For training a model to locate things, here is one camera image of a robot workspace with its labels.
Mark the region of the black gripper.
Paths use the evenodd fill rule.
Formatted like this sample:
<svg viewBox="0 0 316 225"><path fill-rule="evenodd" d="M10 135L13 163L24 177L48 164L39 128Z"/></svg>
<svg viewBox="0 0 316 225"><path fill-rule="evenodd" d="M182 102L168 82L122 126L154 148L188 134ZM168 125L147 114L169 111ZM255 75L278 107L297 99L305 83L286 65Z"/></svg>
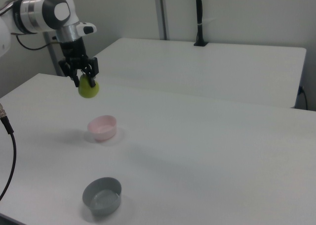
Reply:
<svg viewBox="0 0 316 225"><path fill-rule="evenodd" d="M95 77L99 73L98 59L90 58L82 38L72 42L60 43L64 58L58 64L65 76L70 77L76 88L79 87L77 70L82 70L88 79L91 88L96 86Z"/></svg>

